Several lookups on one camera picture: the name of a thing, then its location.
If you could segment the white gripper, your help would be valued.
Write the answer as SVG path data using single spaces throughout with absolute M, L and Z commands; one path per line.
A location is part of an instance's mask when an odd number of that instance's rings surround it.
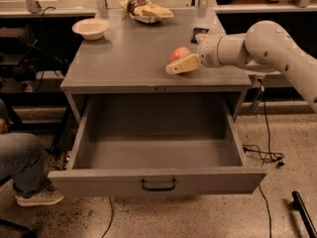
M 220 67 L 218 58 L 218 46 L 220 36 L 210 36 L 208 34 L 197 34 L 195 36 L 198 43 L 197 54 L 190 54 L 183 58 L 169 63 L 165 71 L 169 74 L 181 74 L 197 70 L 201 64 L 206 67 Z

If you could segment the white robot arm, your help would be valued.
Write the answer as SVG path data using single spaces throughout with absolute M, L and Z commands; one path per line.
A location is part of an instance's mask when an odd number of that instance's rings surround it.
M 317 112 L 317 59 L 302 50 L 278 23 L 260 21 L 243 34 L 198 34 L 197 52 L 172 56 L 169 74 L 197 70 L 200 66 L 233 65 L 245 70 L 280 72 Z

